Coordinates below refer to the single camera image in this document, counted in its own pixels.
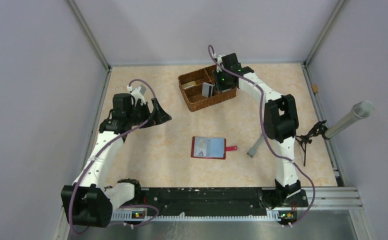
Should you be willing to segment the white credit card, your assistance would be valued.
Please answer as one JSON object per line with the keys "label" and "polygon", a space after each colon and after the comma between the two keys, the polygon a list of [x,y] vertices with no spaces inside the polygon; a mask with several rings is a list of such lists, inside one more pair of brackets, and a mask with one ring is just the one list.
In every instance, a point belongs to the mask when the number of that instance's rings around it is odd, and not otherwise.
{"label": "white credit card", "polygon": [[195,137],[193,156],[194,157],[208,157],[209,156],[210,139],[207,137]]}

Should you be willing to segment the red leather card holder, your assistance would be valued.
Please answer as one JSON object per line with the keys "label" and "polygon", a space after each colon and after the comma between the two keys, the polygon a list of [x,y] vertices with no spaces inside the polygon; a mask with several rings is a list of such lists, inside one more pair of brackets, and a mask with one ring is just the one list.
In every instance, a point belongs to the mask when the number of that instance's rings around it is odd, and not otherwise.
{"label": "red leather card holder", "polygon": [[218,159],[218,160],[225,160],[226,159],[226,153],[227,152],[234,152],[238,150],[238,147],[236,145],[227,146],[227,140],[222,137],[204,137],[209,138],[209,155],[208,157],[195,157],[193,156],[194,151],[194,139],[195,137],[201,137],[201,136],[193,136],[192,137],[192,143],[191,143],[191,158],[196,159]]}

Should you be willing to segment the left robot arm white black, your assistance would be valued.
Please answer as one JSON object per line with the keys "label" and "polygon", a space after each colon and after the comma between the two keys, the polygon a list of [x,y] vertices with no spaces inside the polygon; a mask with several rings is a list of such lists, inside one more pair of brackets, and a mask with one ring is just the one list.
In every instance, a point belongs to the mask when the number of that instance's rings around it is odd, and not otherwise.
{"label": "left robot arm white black", "polygon": [[127,203],[136,207],[142,202],[139,182],[124,180],[110,190],[105,181],[118,150],[135,130],[170,121],[171,116],[158,99],[144,102],[137,93],[118,93],[112,98],[112,109],[99,125],[96,143],[85,167],[71,185],[64,185],[60,196],[70,226],[105,228],[113,211]]}

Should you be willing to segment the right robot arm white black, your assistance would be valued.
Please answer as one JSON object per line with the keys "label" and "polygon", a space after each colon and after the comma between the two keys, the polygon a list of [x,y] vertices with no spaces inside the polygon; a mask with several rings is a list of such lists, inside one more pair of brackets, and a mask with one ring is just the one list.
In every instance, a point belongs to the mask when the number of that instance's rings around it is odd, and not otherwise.
{"label": "right robot arm white black", "polygon": [[301,192],[294,150],[299,128],[295,98],[272,89],[249,66],[242,67],[235,53],[216,55],[211,49],[209,55],[219,91],[237,88],[259,102],[261,137],[276,158],[275,190],[263,194],[262,204],[269,209],[289,206]]}

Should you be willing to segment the striped grey card upright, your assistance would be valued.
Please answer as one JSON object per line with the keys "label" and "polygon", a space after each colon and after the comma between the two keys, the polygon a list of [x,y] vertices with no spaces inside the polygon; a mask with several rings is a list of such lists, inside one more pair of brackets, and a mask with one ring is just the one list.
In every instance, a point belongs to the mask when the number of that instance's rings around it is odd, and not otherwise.
{"label": "striped grey card upright", "polygon": [[202,89],[201,89],[201,95],[205,98],[210,98],[214,94],[214,85],[211,83],[204,82],[202,84]]}

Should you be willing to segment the brown wicker divided basket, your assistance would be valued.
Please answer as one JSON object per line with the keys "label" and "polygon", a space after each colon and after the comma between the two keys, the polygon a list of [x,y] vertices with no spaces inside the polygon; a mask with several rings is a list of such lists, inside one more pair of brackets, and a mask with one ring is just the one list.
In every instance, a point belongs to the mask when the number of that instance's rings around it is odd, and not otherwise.
{"label": "brown wicker divided basket", "polygon": [[216,68],[215,65],[210,65],[178,76],[179,89],[191,112],[196,112],[236,97],[236,88],[224,92],[219,92],[216,89],[214,76]]}

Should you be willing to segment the grey plastic toy beam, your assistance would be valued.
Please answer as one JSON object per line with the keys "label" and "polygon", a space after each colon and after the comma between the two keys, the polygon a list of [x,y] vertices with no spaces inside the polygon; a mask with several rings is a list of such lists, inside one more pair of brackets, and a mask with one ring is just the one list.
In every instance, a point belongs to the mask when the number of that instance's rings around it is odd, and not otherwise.
{"label": "grey plastic toy beam", "polygon": [[257,139],[257,141],[255,142],[255,144],[247,151],[246,154],[247,154],[249,157],[253,158],[253,157],[256,155],[257,150],[258,150],[259,146],[263,143],[263,141],[264,141],[264,136],[261,135],[261,136]]}

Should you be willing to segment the small tan block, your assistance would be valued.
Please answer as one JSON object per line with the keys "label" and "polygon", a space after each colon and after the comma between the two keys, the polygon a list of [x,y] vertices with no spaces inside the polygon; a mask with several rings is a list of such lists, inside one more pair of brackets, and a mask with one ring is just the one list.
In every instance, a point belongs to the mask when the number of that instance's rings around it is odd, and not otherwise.
{"label": "small tan block", "polygon": [[318,88],[318,86],[317,86],[316,84],[312,84],[312,85],[311,85],[311,89],[312,89],[312,92],[313,92],[314,94],[316,94],[316,93],[319,92],[319,88]]}

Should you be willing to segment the black mini tripod stand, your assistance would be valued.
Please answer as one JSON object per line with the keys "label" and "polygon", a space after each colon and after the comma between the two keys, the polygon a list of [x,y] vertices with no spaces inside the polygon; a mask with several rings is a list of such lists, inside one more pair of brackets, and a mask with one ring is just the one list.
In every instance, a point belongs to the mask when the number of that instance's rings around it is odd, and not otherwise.
{"label": "black mini tripod stand", "polygon": [[306,166],[307,161],[307,146],[310,145],[313,140],[312,138],[317,136],[322,136],[324,140],[327,140],[328,138],[325,136],[326,131],[328,130],[328,127],[326,126],[327,120],[318,121],[306,135],[296,135],[295,140],[303,150],[303,166]]}

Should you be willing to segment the silver metal tube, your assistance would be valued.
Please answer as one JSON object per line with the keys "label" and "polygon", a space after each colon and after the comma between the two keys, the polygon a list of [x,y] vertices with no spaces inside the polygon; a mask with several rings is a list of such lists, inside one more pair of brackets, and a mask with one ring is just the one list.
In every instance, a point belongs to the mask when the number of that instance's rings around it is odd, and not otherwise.
{"label": "silver metal tube", "polygon": [[374,110],[375,106],[370,101],[365,100],[356,103],[346,115],[325,131],[323,134],[324,139],[329,140],[357,121],[368,118]]}

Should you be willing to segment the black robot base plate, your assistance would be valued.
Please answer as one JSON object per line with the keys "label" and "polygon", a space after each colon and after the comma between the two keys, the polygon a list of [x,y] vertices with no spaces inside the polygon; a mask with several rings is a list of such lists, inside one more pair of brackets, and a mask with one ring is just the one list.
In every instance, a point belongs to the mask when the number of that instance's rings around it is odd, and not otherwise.
{"label": "black robot base plate", "polygon": [[152,187],[137,189],[127,205],[154,206],[160,217],[247,217],[265,216],[277,208],[306,208],[309,200],[303,189],[282,198],[273,187]]}

